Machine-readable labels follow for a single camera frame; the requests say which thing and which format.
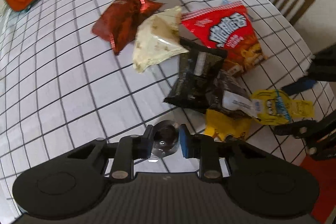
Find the round black jelly cup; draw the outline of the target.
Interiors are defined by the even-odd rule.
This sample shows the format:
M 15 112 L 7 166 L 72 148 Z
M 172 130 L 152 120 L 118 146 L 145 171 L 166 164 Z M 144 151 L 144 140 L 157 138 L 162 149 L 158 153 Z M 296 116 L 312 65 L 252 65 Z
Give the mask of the round black jelly cup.
M 163 158 L 176 153 L 179 149 L 179 124 L 164 120 L 154 127 L 154 139 L 151 154 Z

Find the yellow spongebob packet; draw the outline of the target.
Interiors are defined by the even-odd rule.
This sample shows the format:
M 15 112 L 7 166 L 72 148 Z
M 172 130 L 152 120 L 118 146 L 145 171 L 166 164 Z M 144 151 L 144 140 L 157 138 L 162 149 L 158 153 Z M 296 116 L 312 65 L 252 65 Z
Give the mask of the yellow spongebob packet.
M 298 118 L 313 118 L 313 102 L 291 99 L 281 90 L 257 90 L 251 95 L 256 121 L 262 125 L 277 126 Z

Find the black snack packet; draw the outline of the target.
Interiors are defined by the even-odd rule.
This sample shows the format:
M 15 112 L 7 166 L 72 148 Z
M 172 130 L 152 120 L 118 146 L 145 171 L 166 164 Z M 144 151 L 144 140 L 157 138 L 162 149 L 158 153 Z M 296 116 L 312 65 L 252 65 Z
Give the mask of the black snack packet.
M 227 51 L 184 38 L 180 44 L 188 52 L 180 55 L 178 78 L 163 102 L 204 114 L 209 108 L 206 93 L 221 70 Z

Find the red chips bag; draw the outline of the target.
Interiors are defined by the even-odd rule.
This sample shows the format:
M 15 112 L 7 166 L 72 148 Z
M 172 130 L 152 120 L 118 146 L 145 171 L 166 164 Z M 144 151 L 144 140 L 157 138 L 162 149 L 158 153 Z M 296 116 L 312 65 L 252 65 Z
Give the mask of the red chips bag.
M 204 46 L 225 50 L 223 70 L 240 77 L 266 59 L 242 2 L 187 12 L 181 23 Z

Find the cream snack packet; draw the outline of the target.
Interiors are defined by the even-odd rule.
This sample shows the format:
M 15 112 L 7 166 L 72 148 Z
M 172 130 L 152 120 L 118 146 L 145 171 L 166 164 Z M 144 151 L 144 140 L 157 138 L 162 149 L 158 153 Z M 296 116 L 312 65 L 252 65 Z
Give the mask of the cream snack packet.
M 180 45 L 181 17 L 182 8 L 175 6 L 150 16 L 138 27 L 133 48 L 133 67 L 138 73 L 188 52 Z

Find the dark red snack packet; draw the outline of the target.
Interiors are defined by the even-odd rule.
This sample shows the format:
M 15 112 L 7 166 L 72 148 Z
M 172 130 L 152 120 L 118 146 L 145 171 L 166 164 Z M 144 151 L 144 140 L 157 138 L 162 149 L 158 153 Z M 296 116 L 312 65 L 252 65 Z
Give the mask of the dark red snack packet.
M 92 27 L 92 34 L 110 43 L 118 55 L 135 39 L 139 25 L 163 6 L 151 0 L 114 0 Z

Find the yellow snack packet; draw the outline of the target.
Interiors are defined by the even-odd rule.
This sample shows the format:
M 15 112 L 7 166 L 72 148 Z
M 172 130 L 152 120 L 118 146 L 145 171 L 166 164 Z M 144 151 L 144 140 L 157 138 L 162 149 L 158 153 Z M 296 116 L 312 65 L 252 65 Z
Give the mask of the yellow snack packet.
M 231 118 L 218 111 L 207 110 L 204 134 L 221 142 L 226 142 L 229 137 L 245 140 L 251 122 L 251 118 Z

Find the dark brown snack packet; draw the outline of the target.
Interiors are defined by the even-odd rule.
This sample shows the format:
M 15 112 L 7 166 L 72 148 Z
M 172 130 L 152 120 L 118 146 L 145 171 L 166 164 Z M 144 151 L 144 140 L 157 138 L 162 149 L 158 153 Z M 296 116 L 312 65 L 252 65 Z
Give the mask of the dark brown snack packet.
M 220 71 L 206 93 L 209 109 L 231 118 L 257 118 L 256 110 L 248 93 L 237 80 Z

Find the light blue snack packet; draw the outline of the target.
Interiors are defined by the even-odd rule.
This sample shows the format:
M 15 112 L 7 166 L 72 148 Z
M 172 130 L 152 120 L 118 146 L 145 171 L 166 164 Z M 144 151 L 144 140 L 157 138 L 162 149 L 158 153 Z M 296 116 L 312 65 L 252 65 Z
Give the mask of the light blue snack packet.
M 222 0 L 222 5 L 228 5 L 228 4 L 231 4 L 231 2 L 228 0 Z

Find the white red cardboard box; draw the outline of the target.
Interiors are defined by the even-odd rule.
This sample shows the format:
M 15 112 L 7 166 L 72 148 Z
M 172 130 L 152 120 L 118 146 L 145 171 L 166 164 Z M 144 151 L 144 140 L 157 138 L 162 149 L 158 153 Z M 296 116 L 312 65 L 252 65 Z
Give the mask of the white red cardboard box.
M 333 223 L 335 217 L 335 158 L 316 161 L 309 156 L 300 164 L 308 170 L 319 183 L 319 197 L 311 212 L 313 218 L 319 223 Z

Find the white grid tablecloth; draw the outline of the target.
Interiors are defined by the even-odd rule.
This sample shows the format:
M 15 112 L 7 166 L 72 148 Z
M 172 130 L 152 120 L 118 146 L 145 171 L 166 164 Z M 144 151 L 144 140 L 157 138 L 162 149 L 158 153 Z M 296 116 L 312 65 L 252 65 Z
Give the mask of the white grid tablecloth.
M 133 44 L 114 55 L 91 28 L 113 0 L 40 0 L 8 11 L 1 30 L 1 222 L 19 216 L 11 189 L 25 170 L 91 140 L 116 142 L 162 120 L 193 133 L 205 118 L 166 104 L 178 72 L 172 57 L 137 73 Z M 223 0 L 154 0 L 183 11 Z M 242 1 L 266 55 L 239 83 L 249 92 L 281 88 L 303 75 L 311 51 L 268 0 Z

